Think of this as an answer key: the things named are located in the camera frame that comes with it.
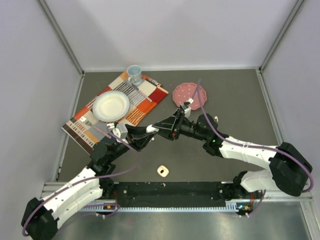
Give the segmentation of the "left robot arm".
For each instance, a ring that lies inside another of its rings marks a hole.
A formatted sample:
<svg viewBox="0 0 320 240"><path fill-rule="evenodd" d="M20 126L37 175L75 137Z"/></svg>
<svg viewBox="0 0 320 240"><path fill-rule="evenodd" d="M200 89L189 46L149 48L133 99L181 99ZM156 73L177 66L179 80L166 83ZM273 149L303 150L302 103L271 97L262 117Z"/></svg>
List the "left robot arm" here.
<svg viewBox="0 0 320 240"><path fill-rule="evenodd" d="M117 124L102 131L115 141L97 142L90 154L90 163L72 180L50 195L31 199L22 217L22 235L33 240L51 240L64 223L94 200L109 198L114 191L110 182L116 176L112 163L129 150L140 152L158 133L149 125L134 127Z"/></svg>

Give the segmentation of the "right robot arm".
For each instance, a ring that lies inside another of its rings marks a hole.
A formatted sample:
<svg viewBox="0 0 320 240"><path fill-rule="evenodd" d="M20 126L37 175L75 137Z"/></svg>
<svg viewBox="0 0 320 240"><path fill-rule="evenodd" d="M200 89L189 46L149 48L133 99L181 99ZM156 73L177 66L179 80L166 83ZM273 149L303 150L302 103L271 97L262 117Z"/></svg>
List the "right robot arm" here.
<svg viewBox="0 0 320 240"><path fill-rule="evenodd" d="M245 198L258 190L281 190L287 195L299 197L307 190L312 166L290 143L264 146L235 139L218 131L218 124L209 114L201 114L197 121L189 121L182 109L170 117L154 123L157 134L176 140L187 136L203 141L203 149L211 156L235 159L261 168L260 171L242 171L233 180L233 192Z"/></svg>

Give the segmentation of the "white earbuds charging case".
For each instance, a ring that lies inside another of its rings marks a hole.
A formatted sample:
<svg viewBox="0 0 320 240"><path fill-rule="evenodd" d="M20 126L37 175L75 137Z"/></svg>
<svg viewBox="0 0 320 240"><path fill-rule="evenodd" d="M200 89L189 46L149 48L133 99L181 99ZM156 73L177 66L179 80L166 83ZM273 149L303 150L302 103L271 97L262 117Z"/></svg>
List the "white earbuds charging case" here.
<svg viewBox="0 0 320 240"><path fill-rule="evenodd" d="M156 127L153 127L152 125L148 125L146 127L146 133L153 133L153 132L158 132L159 129Z"/></svg>

